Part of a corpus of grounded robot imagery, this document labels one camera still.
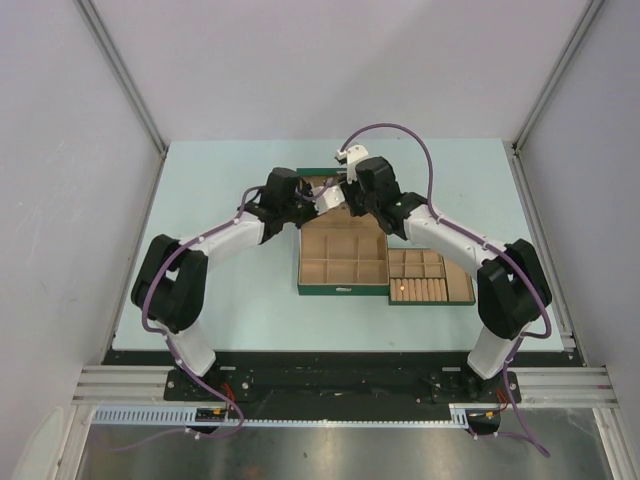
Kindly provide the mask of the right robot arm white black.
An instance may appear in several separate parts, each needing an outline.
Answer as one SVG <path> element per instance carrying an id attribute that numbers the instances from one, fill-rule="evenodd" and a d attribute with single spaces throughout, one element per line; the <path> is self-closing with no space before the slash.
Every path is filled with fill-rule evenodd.
<path id="1" fill-rule="evenodd" d="M 483 327 L 467 357 L 471 370 L 461 376 L 461 388 L 473 401 L 486 400 L 522 340 L 535 336 L 530 325 L 542 318 L 545 332 L 538 337 L 551 334 L 552 295 L 535 248 L 524 239 L 500 243 L 455 224 L 427 198 L 401 191 L 382 157 L 343 151 L 336 160 L 346 167 L 341 187 L 352 215 L 372 215 L 386 234 L 438 252 L 476 282 Z"/>

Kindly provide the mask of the green jewelry box beige lining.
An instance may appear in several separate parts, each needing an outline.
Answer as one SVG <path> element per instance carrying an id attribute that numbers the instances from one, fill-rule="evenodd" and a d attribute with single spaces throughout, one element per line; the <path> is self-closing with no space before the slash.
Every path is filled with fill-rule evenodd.
<path id="1" fill-rule="evenodd" d="M 342 203 L 301 227 L 300 295 L 385 296 L 389 281 L 387 235 L 373 216 Z"/>

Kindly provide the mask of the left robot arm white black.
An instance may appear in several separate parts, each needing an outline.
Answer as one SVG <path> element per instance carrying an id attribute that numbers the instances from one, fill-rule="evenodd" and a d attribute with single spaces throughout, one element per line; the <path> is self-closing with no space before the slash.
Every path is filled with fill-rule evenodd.
<path id="1" fill-rule="evenodd" d="M 208 274 L 214 267 L 259 246 L 292 223 L 301 227 L 319 215 L 318 202 L 331 180 L 313 187 L 295 171 L 277 167 L 266 183 L 242 194 L 234 216 L 204 233 L 180 241 L 165 234 L 150 243 L 131 291 L 148 333 L 164 339 L 176 364 L 189 372 L 186 387 L 197 398 L 214 397 L 220 374 L 216 354 L 199 324 Z"/>

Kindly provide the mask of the green jewelry tray insert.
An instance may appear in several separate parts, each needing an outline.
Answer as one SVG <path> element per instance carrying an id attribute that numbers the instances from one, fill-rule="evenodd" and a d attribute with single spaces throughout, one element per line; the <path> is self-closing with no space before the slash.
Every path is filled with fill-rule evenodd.
<path id="1" fill-rule="evenodd" d="M 390 306 L 473 306 L 471 276 L 431 249 L 389 249 Z"/>

